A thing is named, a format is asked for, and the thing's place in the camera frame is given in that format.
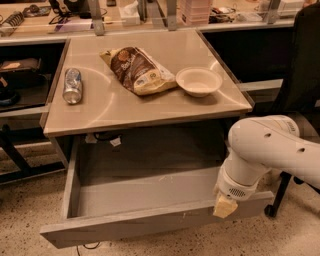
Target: open drawer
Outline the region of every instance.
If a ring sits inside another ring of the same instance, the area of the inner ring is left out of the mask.
[[[219,121],[134,128],[121,145],[81,143],[69,164],[63,220],[40,233],[57,248],[209,224],[224,160]],[[273,198],[256,193],[225,220],[258,215]]]

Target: lab bench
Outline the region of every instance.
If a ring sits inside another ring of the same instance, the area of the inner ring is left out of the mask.
[[[179,87],[134,95],[99,56],[128,42],[174,74],[210,68],[223,78],[222,87],[204,98]],[[63,100],[60,75],[44,134],[52,141],[71,138],[72,151],[62,221],[42,227],[41,235],[63,248],[223,221],[212,215],[214,184],[227,154],[223,120],[250,112],[252,102],[215,54],[196,30],[70,39],[60,73],[80,70],[83,99],[76,105]],[[120,143],[86,140],[92,135]],[[272,198],[270,191],[258,192],[225,220],[255,216]]]

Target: plastic bag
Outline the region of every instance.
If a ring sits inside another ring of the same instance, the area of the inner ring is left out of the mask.
[[[100,53],[120,83],[137,95],[148,95],[177,86],[175,75],[137,47]]]

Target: small dish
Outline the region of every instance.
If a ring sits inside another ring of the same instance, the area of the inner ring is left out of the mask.
[[[178,85],[193,97],[204,97],[217,91],[222,85],[221,76],[202,67],[182,69],[176,75]]]

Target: black cable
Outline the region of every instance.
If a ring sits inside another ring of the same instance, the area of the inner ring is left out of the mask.
[[[110,140],[114,140],[118,137],[122,137],[122,134],[116,134],[116,135],[111,134],[111,135],[104,137],[104,138],[100,137],[101,135],[108,135],[108,134],[109,134],[108,132],[103,132],[103,133],[95,132],[95,133],[93,133],[93,136],[97,141],[110,141]]]
[[[97,249],[99,245],[100,245],[100,242],[98,242],[98,243],[97,243],[95,246],[93,246],[93,247],[88,247],[88,246],[86,246],[85,244],[82,245],[82,246],[83,246],[84,248],[88,249],[88,250],[94,250],[94,249]],[[78,256],[81,256],[81,255],[80,255],[80,251],[79,251],[79,246],[77,246],[77,253],[78,253]]]

